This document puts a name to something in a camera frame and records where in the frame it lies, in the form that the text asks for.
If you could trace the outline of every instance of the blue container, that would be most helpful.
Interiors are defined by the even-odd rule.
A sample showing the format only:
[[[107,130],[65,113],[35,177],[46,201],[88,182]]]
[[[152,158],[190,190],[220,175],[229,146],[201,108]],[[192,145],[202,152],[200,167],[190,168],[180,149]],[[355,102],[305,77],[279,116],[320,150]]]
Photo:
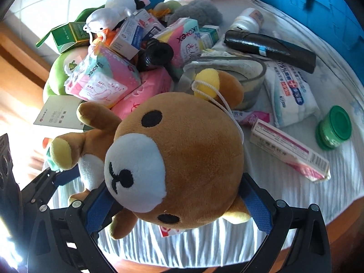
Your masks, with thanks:
[[[329,43],[364,84],[364,30],[344,0],[261,1],[296,19]]]

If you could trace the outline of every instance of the white bedsheet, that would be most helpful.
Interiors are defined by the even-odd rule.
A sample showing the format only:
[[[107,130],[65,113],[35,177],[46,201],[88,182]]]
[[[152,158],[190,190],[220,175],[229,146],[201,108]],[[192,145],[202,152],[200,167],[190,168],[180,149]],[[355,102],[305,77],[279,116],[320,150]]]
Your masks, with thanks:
[[[245,140],[245,170],[257,184],[268,190],[275,199],[283,199],[290,206],[320,206],[325,223],[333,221],[354,200],[364,196],[364,88],[343,58],[326,42],[306,27],[281,11],[256,0],[213,0],[224,15],[223,32],[242,10],[256,7],[264,17],[262,32],[272,35],[276,31],[283,40],[306,47],[317,54],[314,74],[306,74],[306,80],[322,112],[331,106],[342,106],[350,115],[353,125],[352,138],[338,149],[323,152],[317,146],[314,132],[315,117],[283,130],[326,157],[331,164],[332,179],[314,184],[289,166]],[[272,108],[263,88],[254,109],[271,112]],[[60,188],[53,198],[55,207],[67,205],[68,196],[81,191],[76,180]],[[100,247],[109,253],[109,259],[125,258],[139,263],[168,267],[221,266],[248,261],[262,243],[265,234],[258,231],[254,222],[232,225],[225,220],[162,238],[158,227],[138,221],[134,230],[120,241],[112,241],[103,231]],[[293,240],[287,237],[284,248]]]

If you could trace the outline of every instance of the teddy bear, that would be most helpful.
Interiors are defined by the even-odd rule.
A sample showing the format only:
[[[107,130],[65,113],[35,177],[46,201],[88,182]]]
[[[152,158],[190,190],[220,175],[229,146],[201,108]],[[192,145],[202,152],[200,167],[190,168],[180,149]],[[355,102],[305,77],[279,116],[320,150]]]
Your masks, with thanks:
[[[73,200],[83,200],[104,179],[123,206],[109,226],[113,239],[130,233],[138,219],[171,229],[193,229],[220,217],[233,224],[250,219],[238,195],[243,132],[229,114],[242,102],[243,87],[227,72],[205,69],[192,89],[194,95],[156,95],[123,121],[102,105],[83,103],[78,117],[95,129],[52,142],[60,168],[78,163],[86,171],[86,190]]]

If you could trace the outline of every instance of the green jar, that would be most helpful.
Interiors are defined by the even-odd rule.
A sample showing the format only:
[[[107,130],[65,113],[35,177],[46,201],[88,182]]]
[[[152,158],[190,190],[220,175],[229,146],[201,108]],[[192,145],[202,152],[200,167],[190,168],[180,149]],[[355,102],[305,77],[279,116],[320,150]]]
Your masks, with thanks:
[[[348,113],[340,106],[333,106],[316,127],[316,142],[321,149],[329,151],[347,141],[351,132]]]

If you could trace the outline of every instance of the black bottle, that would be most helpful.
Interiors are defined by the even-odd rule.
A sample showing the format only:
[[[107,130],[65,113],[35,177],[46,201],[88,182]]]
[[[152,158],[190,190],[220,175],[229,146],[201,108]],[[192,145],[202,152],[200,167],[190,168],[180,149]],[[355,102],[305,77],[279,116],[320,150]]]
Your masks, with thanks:
[[[137,69],[139,72],[154,70],[165,66],[173,56],[173,49],[169,44],[153,38],[148,41],[145,50],[140,52]]]
[[[292,43],[262,34],[229,30],[225,34],[227,47],[283,61],[310,74],[316,67],[316,54]]]

